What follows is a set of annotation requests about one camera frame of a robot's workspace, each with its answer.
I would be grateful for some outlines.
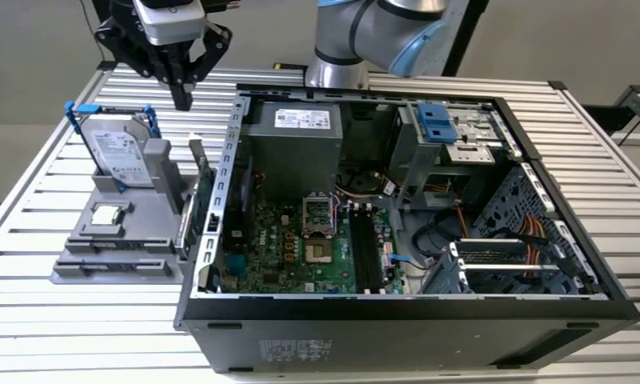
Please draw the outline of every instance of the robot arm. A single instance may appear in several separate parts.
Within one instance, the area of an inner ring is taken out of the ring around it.
[[[232,0],[111,0],[109,18],[95,37],[144,78],[171,90],[175,108],[189,110],[195,84],[204,80],[231,44],[232,32],[207,20]],[[205,53],[192,61],[196,40]]]
[[[195,84],[229,47],[232,32],[207,20],[233,0],[107,0],[109,18],[95,34],[117,59],[171,90],[177,110],[189,110]],[[446,0],[318,0],[316,57],[307,86],[368,87],[364,60],[400,77],[430,67],[447,35]],[[201,40],[205,53],[192,61]]]

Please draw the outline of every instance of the white wall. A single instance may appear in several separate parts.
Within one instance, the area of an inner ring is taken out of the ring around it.
[[[640,0],[491,0],[462,75],[562,80],[612,104],[640,84]]]
[[[212,19],[235,32],[224,66],[308,62],[315,0],[243,0]],[[0,123],[59,121],[99,60],[76,0],[0,0]],[[640,83],[640,0],[491,0],[460,75],[564,80],[612,102]]]

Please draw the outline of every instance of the gray floor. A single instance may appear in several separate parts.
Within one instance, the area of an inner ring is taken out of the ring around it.
[[[0,201],[12,190],[53,129],[55,125],[0,124]]]

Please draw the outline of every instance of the hard drive label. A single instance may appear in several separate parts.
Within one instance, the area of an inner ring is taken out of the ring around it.
[[[141,158],[137,140],[127,132],[93,132],[99,156],[112,177],[128,186],[151,186],[152,178]]]

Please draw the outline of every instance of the blue connector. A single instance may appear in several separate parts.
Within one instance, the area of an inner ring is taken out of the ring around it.
[[[418,123],[424,129],[428,142],[456,142],[458,132],[448,110],[442,104],[418,104]]]
[[[153,138],[161,138],[161,130],[159,129],[159,120],[157,112],[153,110],[152,106],[145,106],[143,110],[147,117],[149,118],[149,134]]]
[[[410,262],[410,256],[402,256],[400,254],[388,254],[388,259],[398,262]]]

